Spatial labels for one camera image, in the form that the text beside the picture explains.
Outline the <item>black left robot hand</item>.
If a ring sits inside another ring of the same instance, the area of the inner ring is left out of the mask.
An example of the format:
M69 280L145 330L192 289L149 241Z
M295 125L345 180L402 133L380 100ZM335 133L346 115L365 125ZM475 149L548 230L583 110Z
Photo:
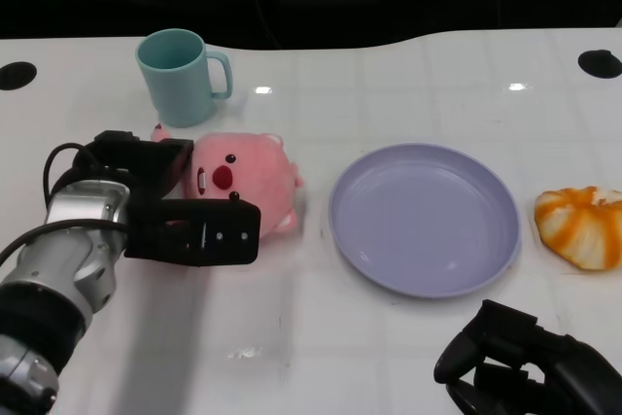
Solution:
M125 209L129 258L188 266L250 264L259 252L260 210L228 199L170 198L190 172L191 140L142 140L106 130L74 158L83 178L119 182L130 190Z

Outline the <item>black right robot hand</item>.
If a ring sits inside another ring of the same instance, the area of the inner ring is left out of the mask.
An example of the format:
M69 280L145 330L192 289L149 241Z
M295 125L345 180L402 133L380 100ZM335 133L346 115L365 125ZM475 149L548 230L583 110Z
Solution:
M621 374L601 353L492 300L445 348L433 378L464 414L621 412Z

